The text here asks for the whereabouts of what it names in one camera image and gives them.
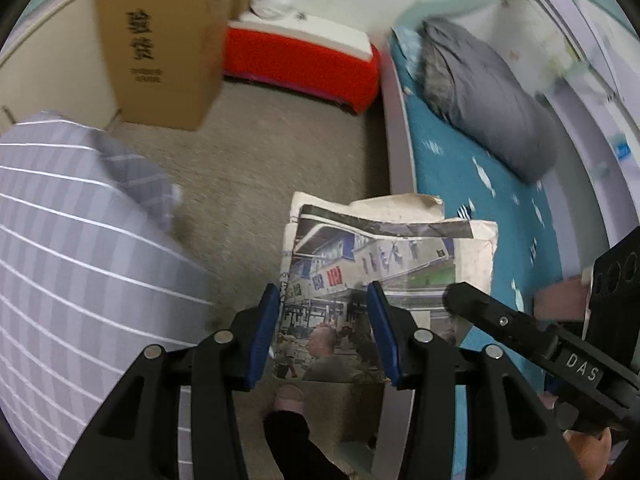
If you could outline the right hand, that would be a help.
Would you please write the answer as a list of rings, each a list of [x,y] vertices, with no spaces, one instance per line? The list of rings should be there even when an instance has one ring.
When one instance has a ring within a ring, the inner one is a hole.
[[[611,430],[605,428],[600,437],[566,430],[563,437],[574,453],[585,478],[599,480],[608,468],[608,460],[612,451]]]

